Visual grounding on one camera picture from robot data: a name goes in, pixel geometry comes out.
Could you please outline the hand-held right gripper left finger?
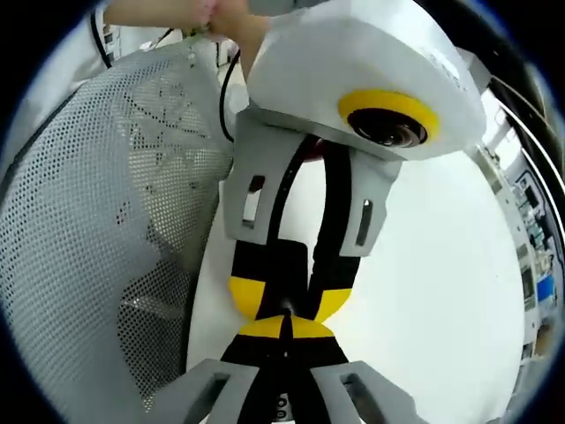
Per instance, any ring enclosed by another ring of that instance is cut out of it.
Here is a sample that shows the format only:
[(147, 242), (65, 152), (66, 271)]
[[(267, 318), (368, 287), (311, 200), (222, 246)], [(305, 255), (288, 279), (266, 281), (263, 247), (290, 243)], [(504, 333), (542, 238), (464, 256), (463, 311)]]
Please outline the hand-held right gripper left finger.
[(243, 326), (218, 360), (157, 391), (151, 423), (271, 423), (283, 393), (284, 314)]

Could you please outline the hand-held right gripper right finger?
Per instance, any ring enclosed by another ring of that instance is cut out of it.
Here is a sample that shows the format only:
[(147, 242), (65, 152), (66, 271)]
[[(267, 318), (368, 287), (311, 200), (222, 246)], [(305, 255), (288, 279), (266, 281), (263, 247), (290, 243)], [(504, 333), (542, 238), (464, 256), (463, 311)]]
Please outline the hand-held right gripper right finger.
[(290, 318), (290, 357), (313, 383), (327, 423), (423, 423), (414, 398), (363, 360), (350, 361), (323, 324)]

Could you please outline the person's left hand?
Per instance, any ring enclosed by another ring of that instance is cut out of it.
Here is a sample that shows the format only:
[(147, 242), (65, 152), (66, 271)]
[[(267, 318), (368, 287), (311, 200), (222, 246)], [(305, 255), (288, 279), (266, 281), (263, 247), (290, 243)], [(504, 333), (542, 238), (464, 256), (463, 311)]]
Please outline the person's left hand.
[(232, 40), (239, 47), (245, 80), (270, 28), (269, 16), (252, 14), (247, 1), (216, 1), (209, 20), (210, 32)]

